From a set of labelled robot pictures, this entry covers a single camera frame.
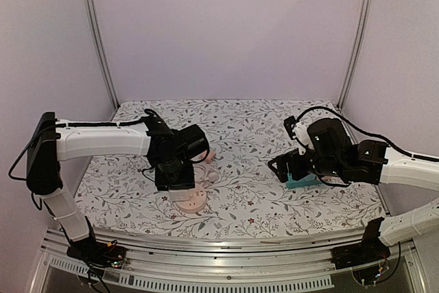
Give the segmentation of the teal power strip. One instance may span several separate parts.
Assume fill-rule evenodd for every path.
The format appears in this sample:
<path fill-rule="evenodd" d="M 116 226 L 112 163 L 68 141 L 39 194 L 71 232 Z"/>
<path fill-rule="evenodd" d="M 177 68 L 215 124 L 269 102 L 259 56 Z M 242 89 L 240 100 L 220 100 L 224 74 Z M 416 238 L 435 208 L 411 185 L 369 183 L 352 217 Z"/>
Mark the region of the teal power strip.
<path fill-rule="evenodd" d="M 314 185 L 320 185 L 321 182 L 318 180 L 317 176 L 314 174 L 308 174 L 304 178 L 300 180 L 294 180 L 291 174 L 288 174 L 288 180 L 285 183 L 286 188 L 288 189 L 297 189 L 300 187 L 310 187 Z"/>

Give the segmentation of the small pink plug adapter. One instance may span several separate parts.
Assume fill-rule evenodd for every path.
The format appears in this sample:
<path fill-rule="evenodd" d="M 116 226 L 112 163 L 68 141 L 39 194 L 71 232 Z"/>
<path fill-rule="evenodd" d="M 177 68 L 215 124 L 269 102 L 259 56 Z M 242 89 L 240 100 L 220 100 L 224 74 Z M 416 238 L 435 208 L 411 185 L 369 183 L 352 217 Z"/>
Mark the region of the small pink plug adapter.
<path fill-rule="evenodd" d="M 205 163 L 211 163 L 215 157 L 215 152 L 212 150 L 206 150 L 200 155 L 200 160 Z"/>

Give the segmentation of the round pink socket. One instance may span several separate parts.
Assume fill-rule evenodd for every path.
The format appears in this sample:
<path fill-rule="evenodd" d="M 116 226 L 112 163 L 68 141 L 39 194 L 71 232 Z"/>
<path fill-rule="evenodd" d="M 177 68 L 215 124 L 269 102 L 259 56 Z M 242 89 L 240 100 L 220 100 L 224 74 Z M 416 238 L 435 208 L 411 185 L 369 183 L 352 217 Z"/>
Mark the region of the round pink socket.
<path fill-rule="evenodd" d="M 207 194 L 202 185 L 196 184 L 193 189 L 189 190 L 189 199 L 177 201 L 175 206 L 184 213 L 197 213 L 206 206 Z"/>

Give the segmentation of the white cube socket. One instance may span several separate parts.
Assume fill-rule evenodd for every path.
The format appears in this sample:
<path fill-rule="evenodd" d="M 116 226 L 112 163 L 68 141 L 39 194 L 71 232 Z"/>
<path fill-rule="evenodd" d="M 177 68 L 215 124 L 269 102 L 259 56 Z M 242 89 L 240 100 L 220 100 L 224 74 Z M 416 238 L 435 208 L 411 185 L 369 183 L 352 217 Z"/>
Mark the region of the white cube socket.
<path fill-rule="evenodd" d="M 191 189 L 169 188 L 168 192 L 172 202 L 191 202 L 194 197 L 195 188 L 191 188 Z"/>

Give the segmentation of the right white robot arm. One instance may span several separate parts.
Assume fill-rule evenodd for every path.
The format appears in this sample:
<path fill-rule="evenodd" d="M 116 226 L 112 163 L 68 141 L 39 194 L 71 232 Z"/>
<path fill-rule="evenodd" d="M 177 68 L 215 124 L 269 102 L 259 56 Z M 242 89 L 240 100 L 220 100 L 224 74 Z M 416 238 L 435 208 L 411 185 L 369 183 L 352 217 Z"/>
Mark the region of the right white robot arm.
<path fill-rule="evenodd" d="M 298 148 L 275 157 L 268 167 L 282 182 L 338 178 L 338 187 L 352 183 L 400 184 L 438 190 L 438 158 L 400 150 L 377 135 L 354 144 L 340 119 L 319 119 L 309 126 L 284 121 Z M 359 262 L 368 263 L 391 246 L 438 229 L 438 201 L 402 215 L 369 221 L 362 242 L 355 248 Z"/>

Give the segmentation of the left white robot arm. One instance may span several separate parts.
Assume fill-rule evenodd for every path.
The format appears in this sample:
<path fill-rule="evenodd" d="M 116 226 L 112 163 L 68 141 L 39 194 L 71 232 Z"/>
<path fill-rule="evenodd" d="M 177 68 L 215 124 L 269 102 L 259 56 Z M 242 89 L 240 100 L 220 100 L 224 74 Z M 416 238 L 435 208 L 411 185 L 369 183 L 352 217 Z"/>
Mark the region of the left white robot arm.
<path fill-rule="evenodd" d="M 87 261 L 97 261 L 102 247 L 92 239 L 91 225 L 62 183 L 60 162 L 90 156 L 146 156 L 156 188 L 167 191 L 180 211 L 197 213 L 206 206 L 207 196 L 195 182 L 194 166 L 209 152 L 209 142 L 199 126 L 171 129 L 151 109 L 134 121 L 112 122 L 60 120 L 47 112 L 20 153 L 27 158 L 21 180 L 48 207 L 76 251 Z"/>

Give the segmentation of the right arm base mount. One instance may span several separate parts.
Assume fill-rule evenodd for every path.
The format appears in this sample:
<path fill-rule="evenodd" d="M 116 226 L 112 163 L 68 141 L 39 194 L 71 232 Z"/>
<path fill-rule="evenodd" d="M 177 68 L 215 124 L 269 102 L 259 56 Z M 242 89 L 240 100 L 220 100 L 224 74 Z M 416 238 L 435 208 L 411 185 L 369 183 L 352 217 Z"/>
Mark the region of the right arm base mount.
<path fill-rule="evenodd" d="M 352 272 L 354 280 L 362 286 L 377 284 L 384 272 L 390 269 L 390 249 L 380 239 L 383 217 L 369 221 L 361 241 L 331 249 L 331 262 L 337 270 L 372 263 L 369 268 Z"/>

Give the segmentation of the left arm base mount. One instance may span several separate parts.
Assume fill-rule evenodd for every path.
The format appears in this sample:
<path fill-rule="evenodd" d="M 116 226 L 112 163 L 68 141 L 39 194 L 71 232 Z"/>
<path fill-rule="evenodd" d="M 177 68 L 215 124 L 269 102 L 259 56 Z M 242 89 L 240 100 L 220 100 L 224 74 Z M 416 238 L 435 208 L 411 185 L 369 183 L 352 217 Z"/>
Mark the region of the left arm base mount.
<path fill-rule="evenodd" d="M 90 221 L 87 217 L 85 220 L 88 226 L 88 236 L 78 241 L 73 241 L 62 227 L 62 232 L 69 243 L 67 255 L 82 261 L 88 267 L 87 283 L 91 289 L 95 292 L 101 292 L 95 287 L 96 284 L 100 283 L 104 292 L 110 292 L 109 287 L 104 282 L 105 269 L 121 268 L 126 264 L 127 249 L 118 245 L 116 239 L 106 243 L 97 241 Z"/>

